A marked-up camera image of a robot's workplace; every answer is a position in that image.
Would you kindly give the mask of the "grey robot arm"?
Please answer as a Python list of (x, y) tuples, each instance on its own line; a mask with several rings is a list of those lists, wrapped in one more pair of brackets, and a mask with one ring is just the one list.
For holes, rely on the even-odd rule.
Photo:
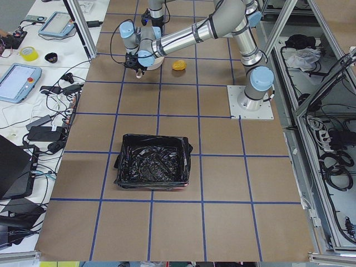
[(164, 0), (148, 0), (148, 8), (141, 15), (141, 23), (143, 26), (146, 26), (148, 21), (151, 21), (152, 26), (163, 28), (163, 25), (166, 23), (164, 19), (164, 10), (163, 6), (167, 7), (167, 3), (170, 1)]
[(267, 56), (256, 44), (250, 28), (250, 22), (259, 22), (261, 17), (257, 2), (214, 1), (214, 6), (214, 11), (202, 21), (164, 36), (161, 30), (166, 1), (149, 1), (142, 27), (136, 27), (130, 19), (118, 27), (126, 49), (122, 64), (144, 74), (157, 58), (231, 34), (238, 45), (248, 81), (239, 100), (243, 106), (262, 101), (274, 82), (274, 74), (266, 66)]

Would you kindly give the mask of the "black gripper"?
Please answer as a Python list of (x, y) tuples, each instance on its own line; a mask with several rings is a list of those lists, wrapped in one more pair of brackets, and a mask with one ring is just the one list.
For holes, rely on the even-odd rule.
[(141, 74), (144, 75), (146, 72), (146, 67), (139, 63), (138, 55), (133, 55), (131, 52), (126, 53), (124, 66), (131, 70), (135, 70), (136, 77), (141, 77)]
[(141, 15), (141, 23), (143, 26), (146, 26), (148, 21), (152, 20), (150, 10), (147, 8), (144, 13)]

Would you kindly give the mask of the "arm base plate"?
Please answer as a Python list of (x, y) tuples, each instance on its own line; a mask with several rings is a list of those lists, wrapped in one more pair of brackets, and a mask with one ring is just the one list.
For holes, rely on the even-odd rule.
[(273, 120), (274, 115), (265, 92), (262, 100), (251, 100), (245, 96), (245, 86), (227, 85), (230, 118), (233, 120)]

